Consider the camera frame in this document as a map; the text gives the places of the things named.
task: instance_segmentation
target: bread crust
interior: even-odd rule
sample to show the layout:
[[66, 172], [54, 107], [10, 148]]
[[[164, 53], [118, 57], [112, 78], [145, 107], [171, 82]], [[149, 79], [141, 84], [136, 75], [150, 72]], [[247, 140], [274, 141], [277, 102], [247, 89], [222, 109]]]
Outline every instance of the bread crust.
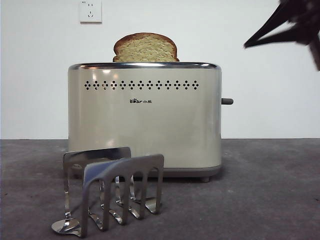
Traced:
[[152, 35], [153, 36], [157, 36], [157, 37], [159, 37], [160, 39], [163, 39], [166, 42], [169, 42], [173, 46], [173, 57], [177, 62], [179, 62], [179, 59], [177, 58], [177, 46], [174, 43], [174, 41], [172, 41], [167, 36], [164, 36], [164, 35], [161, 35], [161, 34], [157, 34], [157, 33], [153, 33], [153, 32], [137, 32], [137, 33], [134, 33], [134, 34], [130, 34], [130, 35], [124, 36], [123, 38], [118, 40], [115, 43], [114, 47], [113, 47], [113, 51], [116, 54], [116, 56], [113, 57], [112, 61], [115, 62], [115, 60], [117, 59], [118, 54], [119, 54], [119, 48], [125, 42], [133, 40], [134, 38], [142, 39], [145, 36], [152, 36]]

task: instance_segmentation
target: metal bread rack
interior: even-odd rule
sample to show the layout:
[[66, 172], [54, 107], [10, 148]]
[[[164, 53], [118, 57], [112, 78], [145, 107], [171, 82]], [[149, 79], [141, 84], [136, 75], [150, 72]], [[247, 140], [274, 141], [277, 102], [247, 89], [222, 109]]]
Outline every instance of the metal bread rack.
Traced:
[[[74, 169], [80, 171], [82, 179], [81, 222], [72, 217], [70, 210], [69, 180]], [[156, 197], [146, 198], [148, 174], [151, 170], [158, 172]], [[161, 205], [164, 157], [161, 154], [131, 157], [128, 147], [117, 147], [87, 151], [67, 152], [63, 156], [65, 218], [54, 222], [51, 228], [58, 234], [71, 234], [85, 237], [88, 231], [88, 217], [90, 217], [101, 231], [109, 228], [109, 214], [118, 224], [124, 225], [128, 220], [128, 212], [136, 219], [143, 219], [145, 207], [157, 214]], [[134, 189], [134, 174], [142, 176], [141, 199], [136, 198]], [[124, 179], [124, 194], [120, 194], [120, 177]], [[111, 185], [115, 182], [115, 201], [122, 207], [120, 215], [110, 208]], [[89, 204], [89, 189], [93, 182], [99, 181], [100, 207], [103, 210], [102, 219], [93, 213]], [[129, 205], [129, 201], [140, 204], [139, 211]]]

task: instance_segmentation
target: wall socket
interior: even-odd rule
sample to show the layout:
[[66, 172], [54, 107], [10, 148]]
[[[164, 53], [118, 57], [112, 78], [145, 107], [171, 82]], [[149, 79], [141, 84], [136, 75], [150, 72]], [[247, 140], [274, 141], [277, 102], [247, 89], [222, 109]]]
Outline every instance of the wall socket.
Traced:
[[102, 23], [102, 0], [81, 0], [80, 23]]

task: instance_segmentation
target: bread slice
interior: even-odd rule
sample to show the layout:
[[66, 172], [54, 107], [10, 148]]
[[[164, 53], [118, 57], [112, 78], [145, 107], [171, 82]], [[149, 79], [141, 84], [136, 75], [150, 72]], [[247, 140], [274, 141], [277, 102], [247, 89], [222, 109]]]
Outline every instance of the bread slice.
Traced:
[[175, 43], [151, 32], [127, 35], [115, 43], [113, 50], [114, 62], [179, 62]]

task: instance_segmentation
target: toaster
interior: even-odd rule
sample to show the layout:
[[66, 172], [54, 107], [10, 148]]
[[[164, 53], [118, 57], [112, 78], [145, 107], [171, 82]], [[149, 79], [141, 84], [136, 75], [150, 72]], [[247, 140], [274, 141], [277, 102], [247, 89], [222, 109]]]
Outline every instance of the toaster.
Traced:
[[203, 62], [112, 62], [68, 70], [68, 148], [162, 154], [164, 177], [221, 168], [222, 71]]

